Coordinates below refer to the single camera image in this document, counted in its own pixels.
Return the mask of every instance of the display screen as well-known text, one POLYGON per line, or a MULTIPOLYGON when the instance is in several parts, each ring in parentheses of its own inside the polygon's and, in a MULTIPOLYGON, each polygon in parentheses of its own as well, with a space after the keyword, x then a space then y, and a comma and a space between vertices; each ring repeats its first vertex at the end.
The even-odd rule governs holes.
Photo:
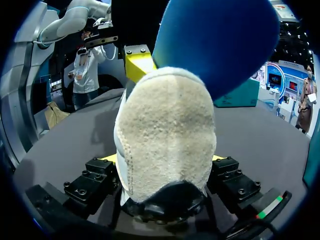
POLYGON ((269 83, 270 83, 270 86, 277 85, 280 87, 281 86, 281 76, 269 73, 269 83))
POLYGON ((298 91, 298 84, 293 82, 293 81, 290 81, 289 82, 289 88, 293 91, 298 91))

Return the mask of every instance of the gray table surface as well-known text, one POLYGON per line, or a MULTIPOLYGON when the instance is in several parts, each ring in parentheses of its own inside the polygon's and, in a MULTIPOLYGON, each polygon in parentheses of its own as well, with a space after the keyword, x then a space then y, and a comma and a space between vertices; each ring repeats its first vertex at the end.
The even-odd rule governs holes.
MULTIPOLYGON (((123 89, 110 90, 72 113, 50 130, 27 153, 15 171, 19 191, 51 183, 64 191, 63 183, 72 182, 93 157, 116 152, 113 129, 123 89)), ((292 217, 307 194, 302 177, 310 140, 294 126, 273 115, 262 102, 257 107, 215 108, 217 135, 216 155, 232 156, 252 180, 261 181, 261 192, 275 187, 290 191, 292 198, 272 224, 281 228, 292 217)), ((107 225, 112 197, 107 197, 95 215, 88 220, 107 225)), ((231 227, 237 218, 230 214, 220 199, 212 195, 217 226, 221 231, 231 227)), ((188 220, 180 230, 161 225, 140 223, 122 213, 116 229, 120 232, 147 236, 184 235, 195 231, 194 222, 207 218, 206 211, 188 220)))

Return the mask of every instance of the white robotic arm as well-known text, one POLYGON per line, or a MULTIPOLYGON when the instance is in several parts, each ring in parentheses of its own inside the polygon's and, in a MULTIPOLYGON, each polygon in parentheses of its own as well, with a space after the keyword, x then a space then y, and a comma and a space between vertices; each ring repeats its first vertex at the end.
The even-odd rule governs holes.
POLYGON ((35 43, 48 47, 50 43, 84 29, 88 18, 110 21, 111 5, 96 0, 73 0, 63 18, 53 21, 43 29, 35 43))

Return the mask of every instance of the person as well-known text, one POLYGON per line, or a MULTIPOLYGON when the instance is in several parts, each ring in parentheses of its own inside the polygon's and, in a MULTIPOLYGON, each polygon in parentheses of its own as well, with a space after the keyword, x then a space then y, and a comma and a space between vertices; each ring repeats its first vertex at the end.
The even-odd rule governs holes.
POLYGON ((295 125, 297 129, 302 129, 302 133, 304 134, 309 131, 312 119, 313 104, 316 104, 316 101, 310 102, 308 95, 317 95, 317 86, 314 81, 313 72, 310 65, 307 66, 306 71, 308 77, 303 80, 303 89, 298 109, 299 116, 295 125))
MULTIPOLYGON (((89 37, 91 29, 86 27, 81 35, 82 41, 89 37)), ((86 49, 81 46, 76 53, 74 70, 70 71, 69 78, 74 78, 73 105, 74 109, 82 108, 90 100, 98 96, 98 64, 106 59, 106 52, 101 46, 86 49)))

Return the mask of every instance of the black bolt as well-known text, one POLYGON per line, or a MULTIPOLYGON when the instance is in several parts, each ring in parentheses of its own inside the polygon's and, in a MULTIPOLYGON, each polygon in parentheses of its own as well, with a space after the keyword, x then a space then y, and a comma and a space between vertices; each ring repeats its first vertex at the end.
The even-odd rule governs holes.
POLYGON ((197 206, 197 207, 193 210, 194 214, 198 214, 198 213, 200 213, 200 211, 201 211, 201 206, 197 206))
POLYGON ((239 190, 238 190, 238 194, 239 195, 243 195, 243 194, 245 194, 246 193, 246 191, 243 189, 243 188, 240 188, 239 190))
POLYGON ((157 224, 159 224, 159 225, 164 225, 164 224, 167 224, 167 222, 165 222, 165 221, 162 221, 162 220, 157 220, 157 221, 155 221, 157 224))
POLYGON ((183 217, 178 217, 177 219, 176 219, 176 221, 178 222, 178 223, 181 223, 181 222, 183 222, 183 221, 185 221, 186 219, 185 218, 183 218, 183 217))
POLYGON ((101 176, 101 174, 96 174, 94 178, 95 178, 96 180, 100 180, 100 179, 102 179, 102 176, 101 176))
POLYGON ((42 203, 37 201, 34 206, 37 208, 37 209, 41 209, 42 208, 42 203))
POLYGON ((89 175, 90 175, 90 172, 89 172, 88 170, 83 170, 83 171, 82 171, 82 175, 85 176, 85 177, 86 177, 86 176, 89 176, 89 175))
POLYGON ((78 193, 79 193, 80 195, 86 195, 87 191, 84 190, 84 189, 80 189, 80 190, 78 191, 78 193))
POLYGON ((44 200, 46 200, 47 203, 51 201, 51 196, 47 195, 44 197, 44 200))

